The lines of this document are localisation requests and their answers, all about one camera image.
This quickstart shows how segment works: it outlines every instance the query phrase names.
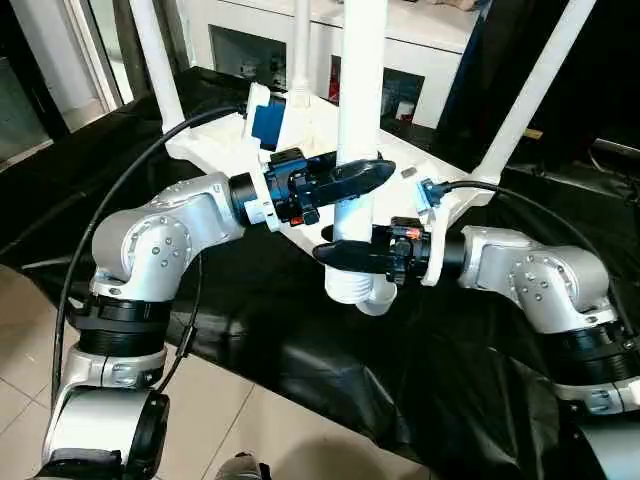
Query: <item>black tablecloth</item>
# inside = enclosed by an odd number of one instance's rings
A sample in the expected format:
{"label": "black tablecloth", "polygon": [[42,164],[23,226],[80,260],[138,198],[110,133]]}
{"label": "black tablecloth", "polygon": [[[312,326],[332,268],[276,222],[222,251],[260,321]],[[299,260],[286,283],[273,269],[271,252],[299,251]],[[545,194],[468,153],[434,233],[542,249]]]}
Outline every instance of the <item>black tablecloth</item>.
{"label": "black tablecloth", "polygon": [[[178,90],[193,114],[246,99],[248,84],[192,69],[180,76]],[[69,255],[104,192],[159,134],[154,99],[145,98],[0,174],[0,261],[56,299],[64,266],[23,267]],[[160,152],[126,183],[110,211],[140,205],[158,189],[200,174]],[[503,183],[587,234],[637,320],[636,212],[618,182],[592,176],[589,189],[507,171]],[[464,224],[575,243],[552,219],[501,199],[469,211]],[[404,289],[386,316],[366,317],[329,300],[323,268],[260,226],[207,251],[204,264],[197,355],[426,464],[443,479],[561,476],[554,460],[560,418],[536,336],[504,298],[445,282]],[[92,268],[90,260],[81,265],[76,295],[86,294]],[[193,271],[185,275],[178,294],[168,333],[173,343],[191,308],[194,277]]]}

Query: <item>cable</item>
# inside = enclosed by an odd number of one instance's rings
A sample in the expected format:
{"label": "cable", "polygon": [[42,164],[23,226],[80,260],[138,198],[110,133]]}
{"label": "cable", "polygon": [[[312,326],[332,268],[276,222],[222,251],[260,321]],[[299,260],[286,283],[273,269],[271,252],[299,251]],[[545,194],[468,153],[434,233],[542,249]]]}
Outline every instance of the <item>cable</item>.
{"label": "cable", "polygon": [[[576,239],[582,244],[581,246],[585,250],[590,251],[591,253],[593,253],[596,257],[598,257],[602,261],[602,256],[600,255],[600,252],[598,251],[598,249],[595,247],[595,245],[593,243],[591,243],[591,241],[580,230],[578,230],[568,220],[566,220],[565,218],[561,217],[560,215],[558,215],[553,210],[548,209],[544,205],[536,202],[535,200],[532,200],[531,198],[529,198],[529,197],[527,197],[527,196],[525,196],[525,195],[523,195],[521,193],[515,192],[515,191],[510,190],[508,188],[501,187],[500,185],[494,185],[492,183],[480,182],[480,181],[475,181],[475,180],[460,180],[460,181],[451,182],[451,183],[445,182],[445,183],[443,183],[441,185],[438,185],[438,186],[442,187],[442,192],[444,194],[446,194],[448,192],[451,192],[452,190],[456,190],[458,188],[479,188],[479,189],[482,189],[482,190],[489,190],[489,191],[495,192],[495,193],[500,194],[500,195],[513,197],[513,198],[521,201],[522,203],[526,203],[527,205],[529,205],[531,207],[537,208],[541,212],[544,212],[546,215],[548,215],[551,218],[553,218],[554,220],[556,220],[558,223],[560,223],[562,226],[564,226],[567,230],[569,230],[576,237]],[[618,314],[620,316],[620,320],[622,321],[622,324],[624,325],[624,328],[626,330],[627,335],[629,335],[630,337],[633,337],[635,335],[635,333],[634,333],[635,332],[635,328],[634,328],[633,324],[631,323],[631,321],[629,320],[629,317],[627,316],[626,311],[624,310],[624,306],[622,304],[622,298],[620,296],[620,292],[618,291],[618,288],[615,286],[614,282],[611,282],[609,284],[609,293],[611,294],[611,297],[613,298],[614,306],[618,310]]]}
{"label": "cable", "polygon": [[73,256],[71,257],[71,263],[69,264],[69,268],[67,270],[67,274],[64,279],[64,284],[62,286],[62,292],[60,293],[60,301],[58,302],[58,314],[56,316],[56,326],[55,326],[55,335],[54,335],[54,343],[53,343],[53,364],[51,367],[51,408],[54,408],[55,399],[58,395],[58,390],[60,388],[60,379],[62,372],[62,349],[63,349],[63,340],[64,340],[64,322],[65,322],[65,306],[67,297],[69,295],[69,290],[71,289],[71,281],[73,279],[73,272],[76,269],[78,261],[80,259],[80,255],[82,254],[82,250],[84,249],[89,237],[93,233],[93,230],[96,227],[98,219],[104,212],[107,204],[116,194],[116,192],[122,187],[124,182],[136,171],[136,169],[146,162],[149,157],[160,147],[162,147],[165,143],[175,137],[178,133],[183,131],[186,128],[191,127],[194,124],[213,120],[215,118],[221,117],[225,114],[230,114],[239,111],[240,108],[237,106],[234,107],[220,107],[214,110],[210,110],[208,112],[201,113],[194,117],[185,120],[184,122],[176,125],[167,133],[162,135],[158,140],[153,142],[151,146],[149,146],[129,167],[122,173],[120,178],[116,180],[111,189],[107,192],[107,194],[96,208],[89,224],[85,228],[82,233],[82,237],[78,242],[78,246],[76,247]]}
{"label": "cable", "polygon": [[196,333],[196,317],[198,316],[198,310],[200,309],[200,296],[202,294],[203,277],[204,273],[202,268],[202,254],[200,254],[198,255],[198,286],[196,287],[196,297],[193,302],[191,316],[189,317],[189,321],[187,322],[187,325],[186,327],[184,327],[184,331],[182,332],[182,338],[180,339],[178,349],[176,350],[176,358],[173,360],[173,364],[167,372],[167,375],[162,380],[162,383],[160,383],[160,385],[156,389],[158,393],[164,392],[165,388],[167,388],[167,385],[169,385],[169,382],[178,370],[180,362],[189,354],[189,346],[191,345],[191,340]]}

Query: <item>white pipe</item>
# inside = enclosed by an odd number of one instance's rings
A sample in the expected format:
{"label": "white pipe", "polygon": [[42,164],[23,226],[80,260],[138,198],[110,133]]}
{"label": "white pipe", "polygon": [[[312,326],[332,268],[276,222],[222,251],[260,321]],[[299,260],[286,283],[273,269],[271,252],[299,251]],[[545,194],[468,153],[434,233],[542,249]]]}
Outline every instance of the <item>white pipe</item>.
{"label": "white pipe", "polygon": [[184,113],[171,74],[158,18],[153,0],[130,0],[130,3],[144,58],[149,69],[149,77],[162,115],[162,132],[166,133],[179,123],[184,122]]}
{"label": "white pipe", "polygon": [[[345,2],[338,166],[378,157],[387,3],[387,0]],[[370,242],[372,219],[370,195],[336,204],[334,240]],[[326,269],[325,289],[337,302],[364,302],[372,288],[372,275]]]}
{"label": "white pipe", "polygon": [[309,29],[311,26],[311,0],[296,0],[295,41],[292,89],[309,90]]}
{"label": "white pipe", "polygon": [[570,0],[474,178],[498,183],[509,157],[567,58],[596,0]]}

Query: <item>white floor tile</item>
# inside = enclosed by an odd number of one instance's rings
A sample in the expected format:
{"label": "white floor tile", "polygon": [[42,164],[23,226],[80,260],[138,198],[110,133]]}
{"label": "white floor tile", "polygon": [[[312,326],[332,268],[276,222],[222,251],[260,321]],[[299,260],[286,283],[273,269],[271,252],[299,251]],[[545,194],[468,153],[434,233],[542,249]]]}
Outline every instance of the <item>white floor tile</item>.
{"label": "white floor tile", "polygon": [[[173,352],[167,359],[167,369]],[[195,356],[183,360],[166,393],[171,399],[158,476],[200,480],[228,432],[252,383]]]}
{"label": "white floor tile", "polygon": [[[55,308],[28,279],[13,272],[0,283],[0,378],[35,397],[48,383]],[[78,339],[66,328],[65,347]]]}
{"label": "white floor tile", "polygon": [[31,399],[0,380],[0,434],[22,412]]}
{"label": "white floor tile", "polygon": [[38,472],[48,421],[49,412],[32,402],[0,435],[3,480],[22,480]]}
{"label": "white floor tile", "polygon": [[428,480],[429,471],[268,390],[255,387],[205,476],[239,452],[276,480]]}

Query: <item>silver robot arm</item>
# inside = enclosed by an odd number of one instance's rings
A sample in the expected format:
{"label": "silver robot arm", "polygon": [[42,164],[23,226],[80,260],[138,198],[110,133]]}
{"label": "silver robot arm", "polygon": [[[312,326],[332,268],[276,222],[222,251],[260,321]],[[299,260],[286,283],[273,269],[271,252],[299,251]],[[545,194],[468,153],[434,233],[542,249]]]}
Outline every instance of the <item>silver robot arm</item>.
{"label": "silver robot arm", "polygon": [[[420,222],[394,218],[374,227],[373,238],[373,244],[321,245],[314,256],[334,268],[385,274],[399,285],[422,279],[431,245]],[[556,394],[571,411],[640,409],[638,340],[619,321],[609,276],[595,255],[548,247],[513,230],[467,226],[448,237],[444,267],[460,286],[499,293],[522,309],[539,334]]]}
{"label": "silver robot arm", "polygon": [[44,442],[49,474],[70,465],[155,473],[169,401],[151,386],[164,368],[171,301],[198,253],[244,233],[228,184],[221,173],[180,182],[96,230],[94,300],[72,321],[81,340],[68,353]]}
{"label": "silver robot arm", "polygon": [[68,353],[37,478],[147,479],[162,454],[169,399],[164,337],[182,275],[204,249],[266,222],[272,231],[319,221],[319,207],[371,192],[393,162],[335,168],[335,154],[274,154],[264,171],[179,182],[149,203],[106,218],[93,237],[92,296],[70,323]]}
{"label": "silver robot arm", "polygon": [[167,187],[146,205],[105,219],[93,238],[96,295],[171,301],[183,273],[205,248],[242,237],[222,173]]}

